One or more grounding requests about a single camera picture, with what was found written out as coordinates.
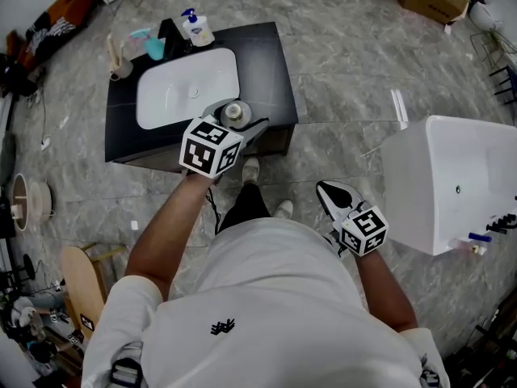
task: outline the gray marble floor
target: gray marble floor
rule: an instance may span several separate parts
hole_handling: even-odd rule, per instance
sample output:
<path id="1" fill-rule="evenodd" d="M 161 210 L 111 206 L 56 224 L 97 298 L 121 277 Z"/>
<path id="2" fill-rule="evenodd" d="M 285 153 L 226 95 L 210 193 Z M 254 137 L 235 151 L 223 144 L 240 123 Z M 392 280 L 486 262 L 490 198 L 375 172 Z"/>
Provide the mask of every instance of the gray marble floor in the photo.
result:
<path id="1" fill-rule="evenodd" d="M 108 32 L 118 40 L 140 27 L 156 31 L 161 19 L 178 19 L 190 6 L 208 15 L 214 29 L 276 21 L 300 124 L 286 157 L 261 159 L 259 183 L 269 209 L 288 197 L 295 203 L 293 218 L 323 234 L 330 223 L 314 191 L 319 179 L 342 179 L 384 207 L 378 147 L 399 130 L 391 89 L 402 92 L 411 121 L 438 114 L 511 124 L 511 112 L 491 95 L 487 69 L 470 45 L 476 30 L 468 20 L 448 36 L 395 0 L 144 0 L 137 9 L 125 2 L 115 17 L 102 7 L 48 63 L 46 122 L 42 103 L 28 109 L 22 101 L 13 116 L 16 172 L 46 180 L 56 210 L 50 221 L 29 226 L 12 241 L 17 257 L 28 253 L 44 262 L 34 289 L 61 279 L 59 254 L 66 244 L 97 242 L 95 251 L 103 252 L 124 243 L 128 252 L 104 266 L 111 282 L 119 278 L 141 230 L 180 181 L 178 175 L 104 162 L 104 42 Z M 42 153 L 43 124 L 52 144 Z M 214 189 L 222 213 L 238 192 L 239 177 L 237 166 Z M 175 297 L 190 292 L 214 223 L 205 205 L 171 290 Z M 431 258 L 393 242 L 382 253 L 446 355 L 515 286 L 516 242 L 515 234 L 495 237 L 483 257 L 451 251 Z M 344 263 L 357 280 L 351 257 Z"/>

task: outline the hand soap bottle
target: hand soap bottle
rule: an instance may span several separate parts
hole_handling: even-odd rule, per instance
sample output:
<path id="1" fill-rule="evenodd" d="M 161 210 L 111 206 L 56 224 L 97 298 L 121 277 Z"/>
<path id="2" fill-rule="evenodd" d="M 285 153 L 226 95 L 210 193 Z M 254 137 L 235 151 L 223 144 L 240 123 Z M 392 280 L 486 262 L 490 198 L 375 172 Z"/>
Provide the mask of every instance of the hand soap bottle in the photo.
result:
<path id="1" fill-rule="evenodd" d="M 206 16 L 196 16 L 194 9 L 185 10 L 182 16 L 188 16 L 188 19 L 183 22 L 183 28 L 194 46 L 206 46 L 216 39 L 208 26 Z"/>

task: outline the wooden seat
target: wooden seat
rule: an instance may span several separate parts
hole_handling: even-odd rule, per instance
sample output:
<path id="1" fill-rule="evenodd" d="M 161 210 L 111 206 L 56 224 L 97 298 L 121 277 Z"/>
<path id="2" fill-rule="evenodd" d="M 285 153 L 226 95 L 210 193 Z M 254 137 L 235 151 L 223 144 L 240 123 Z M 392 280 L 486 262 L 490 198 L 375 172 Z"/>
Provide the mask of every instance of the wooden seat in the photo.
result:
<path id="1" fill-rule="evenodd" d="M 66 246 L 61 252 L 61 269 L 65 277 L 66 288 L 74 312 L 74 316 L 82 333 L 90 338 L 93 330 L 99 322 L 106 302 L 107 290 L 100 262 L 108 257 L 125 251 L 125 247 L 119 247 L 98 257 L 90 258 L 86 251 L 95 243 L 82 248 Z"/>

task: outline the sink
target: sink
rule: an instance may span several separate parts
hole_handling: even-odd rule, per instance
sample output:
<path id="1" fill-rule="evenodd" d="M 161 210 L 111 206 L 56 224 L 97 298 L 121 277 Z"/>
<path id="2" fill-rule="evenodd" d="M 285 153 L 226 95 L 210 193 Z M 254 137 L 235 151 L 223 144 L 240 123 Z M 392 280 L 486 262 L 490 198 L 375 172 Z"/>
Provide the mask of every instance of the sink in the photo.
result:
<path id="1" fill-rule="evenodd" d="M 215 48 L 145 71 L 138 82 L 137 122 L 155 129 L 214 112 L 239 96 L 235 54 Z"/>
<path id="2" fill-rule="evenodd" d="M 381 147 L 389 237 L 438 255 L 517 208 L 517 129 L 429 116 Z"/>

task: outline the white cube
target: white cube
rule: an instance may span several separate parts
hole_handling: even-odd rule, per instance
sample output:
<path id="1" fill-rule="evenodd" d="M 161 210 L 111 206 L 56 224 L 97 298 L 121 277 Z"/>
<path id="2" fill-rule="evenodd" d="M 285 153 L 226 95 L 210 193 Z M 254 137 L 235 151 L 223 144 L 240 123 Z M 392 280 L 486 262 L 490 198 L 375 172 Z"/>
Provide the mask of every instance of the white cube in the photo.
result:
<path id="1" fill-rule="evenodd" d="M 335 221 L 340 243 L 358 256 L 364 256 L 386 241 L 388 222 L 377 206 L 364 210 L 353 218 Z"/>
<path id="2" fill-rule="evenodd" d="M 237 160 L 243 137 L 211 122 L 195 118 L 183 134 L 179 163 L 209 178 L 216 178 Z"/>

